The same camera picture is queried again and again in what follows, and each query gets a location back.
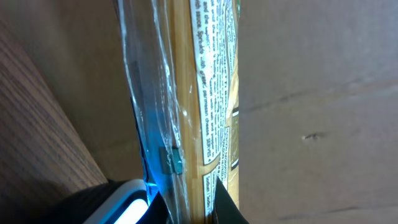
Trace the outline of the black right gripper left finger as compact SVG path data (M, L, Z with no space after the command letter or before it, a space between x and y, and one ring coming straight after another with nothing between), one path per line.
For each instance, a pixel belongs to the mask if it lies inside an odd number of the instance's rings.
M169 210L160 193L156 194L141 217L141 224L171 224Z

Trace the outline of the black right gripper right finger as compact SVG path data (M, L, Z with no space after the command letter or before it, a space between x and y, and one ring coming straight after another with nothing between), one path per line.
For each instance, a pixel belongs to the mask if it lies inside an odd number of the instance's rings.
M216 181L212 224L249 224L219 178Z

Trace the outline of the orange red noodle packet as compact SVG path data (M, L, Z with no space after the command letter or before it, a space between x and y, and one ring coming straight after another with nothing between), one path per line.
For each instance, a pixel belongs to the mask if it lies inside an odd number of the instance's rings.
M240 3L119 0L123 59L151 203L212 223L219 178L239 209Z

